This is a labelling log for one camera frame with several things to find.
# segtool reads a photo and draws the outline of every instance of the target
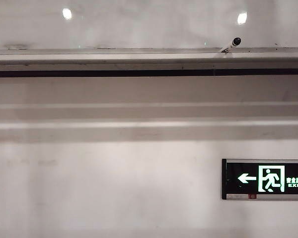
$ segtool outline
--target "white wall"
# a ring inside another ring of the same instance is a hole
[[[298,76],[0,78],[0,238],[298,238],[236,157],[298,159]]]

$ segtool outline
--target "exit sign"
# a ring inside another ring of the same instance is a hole
[[[222,199],[298,200],[298,160],[222,159]]]

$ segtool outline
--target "concrete wall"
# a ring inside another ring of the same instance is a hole
[[[0,49],[213,48],[237,36],[298,47],[298,0],[0,0]]]
[[[298,76],[0,79],[0,238],[298,238],[221,159],[298,159]]]

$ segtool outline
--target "sign frame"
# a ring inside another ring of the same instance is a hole
[[[222,199],[223,200],[252,200],[252,201],[298,201],[298,194],[262,194],[259,192],[256,193],[230,193],[227,192],[227,185],[226,185],[226,179],[227,179],[227,164],[229,163],[246,163],[246,164],[274,164],[272,166],[258,166],[261,169],[266,169],[266,167],[272,167],[275,169],[280,169],[283,166],[276,166],[275,164],[298,164],[298,159],[222,159]],[[282,174],[281,171],[281,178],[283,181],[286,179],[283,177],[285,175]],[[255,177],[252,177],[252,175],[248,174],[242,174],[239,175],[237,178],[240,181],[243,181],[244,183],[248,183],[248,181],[255,180]],[[283,192],[284,188],[282,186],[285,186],[285,183],[280,183],[279,189],[281,192]]]

